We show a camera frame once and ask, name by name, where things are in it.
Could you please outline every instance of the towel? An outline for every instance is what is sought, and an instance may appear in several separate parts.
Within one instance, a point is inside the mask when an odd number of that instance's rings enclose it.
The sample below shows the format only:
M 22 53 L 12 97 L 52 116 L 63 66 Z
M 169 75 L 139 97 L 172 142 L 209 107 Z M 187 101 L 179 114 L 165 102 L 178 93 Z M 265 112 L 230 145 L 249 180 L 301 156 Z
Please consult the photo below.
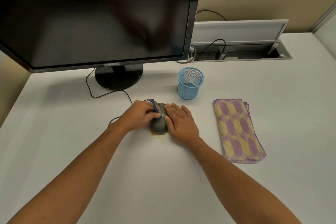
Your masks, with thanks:
M 248 103 L 241 99 L 216 99 L 213 105 L 224 157 L 234 163 L 257 163 L 265 158 Z

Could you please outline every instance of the pen holder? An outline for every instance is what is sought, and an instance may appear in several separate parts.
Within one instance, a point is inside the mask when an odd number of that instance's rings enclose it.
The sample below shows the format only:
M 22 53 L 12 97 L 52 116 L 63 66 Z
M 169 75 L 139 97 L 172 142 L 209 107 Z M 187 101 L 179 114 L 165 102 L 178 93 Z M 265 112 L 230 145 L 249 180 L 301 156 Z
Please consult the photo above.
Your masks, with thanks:
M 198 89 L 204 82 L 203 73 L 194 67 L 186 67 L 177 75 L 178 95 L 184 100 L 191 100 L 197 96 Z

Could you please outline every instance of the computer mouse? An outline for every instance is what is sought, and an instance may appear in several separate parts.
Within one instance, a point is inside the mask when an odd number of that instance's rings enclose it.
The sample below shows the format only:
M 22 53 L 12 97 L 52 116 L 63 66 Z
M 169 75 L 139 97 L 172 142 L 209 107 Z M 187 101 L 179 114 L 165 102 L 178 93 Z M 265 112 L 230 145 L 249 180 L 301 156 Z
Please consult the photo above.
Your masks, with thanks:
M 150 129 L 154 134 L 163 135 L 168 131 L 164 117 L 167 115 L 166 109 L 164 108 L 164 103 L 157 104 L 161 109 L 162 117 L 158 119 L 153 119 L 150 122 Z

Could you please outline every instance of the monitor stand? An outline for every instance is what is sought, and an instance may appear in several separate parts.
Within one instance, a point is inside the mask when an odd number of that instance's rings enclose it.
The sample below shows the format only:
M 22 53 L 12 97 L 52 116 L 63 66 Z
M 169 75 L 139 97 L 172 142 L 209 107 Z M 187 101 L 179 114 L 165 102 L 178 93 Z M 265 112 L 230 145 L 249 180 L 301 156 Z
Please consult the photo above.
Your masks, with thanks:
M 124 90 L 139 81 L 144 66 L 126 65 L 126 66 L 110 66 L 97 67 L 94 76 L 100 86 L 109 90 Z

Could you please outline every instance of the power adapter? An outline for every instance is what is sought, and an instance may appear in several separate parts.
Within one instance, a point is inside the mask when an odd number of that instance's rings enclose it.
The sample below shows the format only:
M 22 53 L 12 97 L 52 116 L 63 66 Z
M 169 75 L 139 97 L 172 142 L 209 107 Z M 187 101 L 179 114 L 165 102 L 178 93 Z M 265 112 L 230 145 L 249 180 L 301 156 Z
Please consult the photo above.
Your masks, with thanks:
M 216 56 L 215 56 L 215 60 L 224 60 L 225 56 L 227 55 L 227 52 L 225 50 L 217 50 Z

